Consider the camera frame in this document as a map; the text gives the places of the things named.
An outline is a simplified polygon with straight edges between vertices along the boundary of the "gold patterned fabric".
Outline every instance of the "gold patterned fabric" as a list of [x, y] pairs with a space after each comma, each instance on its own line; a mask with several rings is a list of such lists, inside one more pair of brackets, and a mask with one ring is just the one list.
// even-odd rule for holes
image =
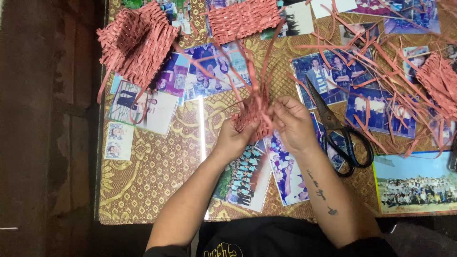
[[[120, 10], [120, 0], [111, 0], [109, 7], [109, 21]], [[182, 47], [190, 47], [206, 43], [205, 20], [199, 14], [205, 11], [204, 0], [191, 0], [191, 21], [199, 31], [196, 35], [192, 32], [192, 38], [197, 41], [189, 40], [185, 37], [180, 38]], [[349, 24], [370, 21], [380, 21], [381, 17], [365, 16], [359, 14], [341, 13], [340, 16]], [[441, 32], [447, 36], [456, 38], [457, 28], [455, 19], [440, 11]], [[383, 31], [383, 23], [379, 23], [380, 31]], [[332, 28], [331, 17], [325, 17], [314, 21], [314, 30], [319, 28], [321, 34], [325, 34], [327, 29]], [[400, 35], [390, 35], [390, 40], [400, 46]], [[437, 40], [432, 35], [401, 35], [403, 46], [422, 46], [429, 45], [431, 50], [438, 49], [439, 46], [432, 44]], [[263, 65], [263, 59], [269, 40], [260, 40], [259, 34], [244, 39], [247, 48], [252, 50], [255, 57], [255, 66], [259, 72]], [[340, 44], [340, 34], [338, 27], [332, 39], [335, 44]], [[275, 41], [271, 53], [268, 71], [270, 72], [276, 64], [273, 72], [273, 81], [270, 91], [270, 100], [283, 95], [291, 95], [298, 98], [297, 88], [293, 80], [286, 77], [287, 72], [292, 72], [290, 59], [316, 53], [316, 49], [299, 50], [294, 46], [300, 44], [316, 44], [316, 39], [312, 35], [300, 35], [284, 37]], [[392, 50], [386, 49], [391, 56]], [[241, 90], [241, 95], [247, 97], [246, 90]], [[106, 90], [104, 101], [105, 113], [109, 111], [114, 95]], [[206, 153], [216, 142], [217, 135], [222, 121], [229, 118], [230, 113], [236, 109], [225, 108], [235, 103], [232, 91], [208, 96], [203, 99], [204, 123], [200, 124], [201, 115], [199, 100], [185, 102], [178, 107], [171, 129], [167, 137], [163, 137], [146, 130], [135, 129], [133, 137], [132, 157], [130, 161], [101, 160], [101, 185], [100, 201], [98, 204], [99, 220], [103, 224], [116, 225], [128, 223], [153, 223], [160, 209], [170, 198], [170, 196], [183, 184], [201, 162], [202, 138], [205, 139]], [[346, 103], [338, 103], [330, 108], [341, 118], [345, 114]], [[105, 147], [108, 120], [105, 119], [103, 129], [103, 146]], [[416, 132], [421, 131], [423, 125], [418, 124]], [[390, 135], [374, 132], [373, 135], [381, 142], [390, 140]], [[397, 145], [409, 142], [410, 139], [396, 137]], [[363, 155], [364, 148], [356, 142], [356, 154]], [[435, 150], [431, 146], [429, 137], [423, 139], [416, 151]], [[351, 188], [355, 195], [361, 198], [366, 206], [379, 215], [379, 206], [376, 196], [376, 187], [372, 168], [356, 169], [353, 176], [342, 178], [345, 185]], [[302, 219], [314, 219], [313, 210], [309, 201], [297, 203], [283, 207], [274, 180], [270, 179], [268, 193], [261, 213], [250, 211], [237, 205], [229, 204], [217, 199], [213, 199], [209, 205], [210, 221], [227, 221], [255, 216], [289, 216]]]

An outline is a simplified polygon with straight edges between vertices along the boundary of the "woven mat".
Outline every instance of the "woven mat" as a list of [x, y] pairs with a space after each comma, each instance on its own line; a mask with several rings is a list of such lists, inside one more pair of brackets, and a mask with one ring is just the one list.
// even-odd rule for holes
[[[109, 8], [109, 21], [120, 10], [120, 0], [111, 0]], [[199, 35], [192, 33], [193, 38], [201, 38], [205, 34], [205, 21], [199, 13], [205, 11], [204, 0], [191, 0], [191, 21], [199, 30]], [[343, 13], [341, 17], [349, 24], [370, 21], [379, 21], [380, 17], [364, 16], [358, 14]], [[455, 18], [445, 12], [439, 12], [441, 21], [441, 32], [450, 37], [457, 36]], [[321, 33], [325, 33], [331, 27], [331, 18], [326, 17], [315, 21], [315, 30], [319, 27]], [[392, 42], [399, 45], [398, 36], [392, 36]], [[437, 46], [431, 44], [437, 38], [431, 35], [403, 35], [403, 45], [422, 46], [429, 45], [431, 50]], [[335, 32], [334, 43], [340, 43], [339, 31]], [[253, 35], [244, 40], [247, 48], [255, 54], [255, 65], [257, 69], [262, 68], [263, 58], [266, 54], [269, 40], [260, 40], [259, 34]], [[181, 38], [180, 45], [190, 47], [205, 42], [193, 42]], [[291, 95], [298, 98], [294, 82], [285, 74], [291, 72], [290, 58], [296, 58], [311, 53], [316, 49], [297, 50], [293, 46], [299, 44], [315, 44], [316, 40], [311, 35], [301, 35], [279, 39], [274, 44], [268, 68], [271, 69], [276, 62], [279, 65], [274, 70], [274, 79], [271, 86], [270, 100], [282, 95]], [[247, 91], [241, 91], [242, 96], [247, 96]], [[104, 108], [105, 113], [109, 110], [114, 95], [106, 94]], [[207, 153], [215, 143], [222, 121], [229, 118], [227, 112], [222, 109], [235, 103], [232, 91], [216, 94], [204, 99], [205, 115], [205, 142]], [[345, 114], [346, 103], [339, 103], [331, 106], [335, 113]], [[200, 164], [200, 126], [198, 122], [199, 111], [198, 101], [185, 102], [179, 107], [171, 125], [171, 130], [166, 138], [141, 129], [135, 129], [133, 137], [132, 158], [130, 161], [101, 160], [101, 184], [99, 220], [103, 224], [117, 225], [129, 223], [153, 223], [154, 219], [164, 205], [166, 200], [179, 188], [180, 185], [192, 174]], [[108, 120], [103, 124], [105, 147], [106, 129]], [[373, 133], [378, 140], [390, 140], [390, 136], [381, 133]], [[397, 137], [398, 145], [407, 142], [409, 139]], [[363, 155], [363, 147], [356, 144], [356, 153]], [[431, 139], [421, 141], [416, 151], [435, 150], [431, 146]], [[379, 215], [376, 187], [373, 178], [372, 168], [358, 169], [353, 176], [342, 178], [344, 184], [350, 187], [360, 197], [366, 206], [375, 215]], [[268, 193], [262, 213], [250, 211], [233, 204], [212, 199], [209, 205], [209, 220], [227, 221], [255, 216], [289, 216], [302, 219], [314, 219], [313, 210], [309, 201], [282, 207], [278, 190], [274, 180], [270, 179]]]

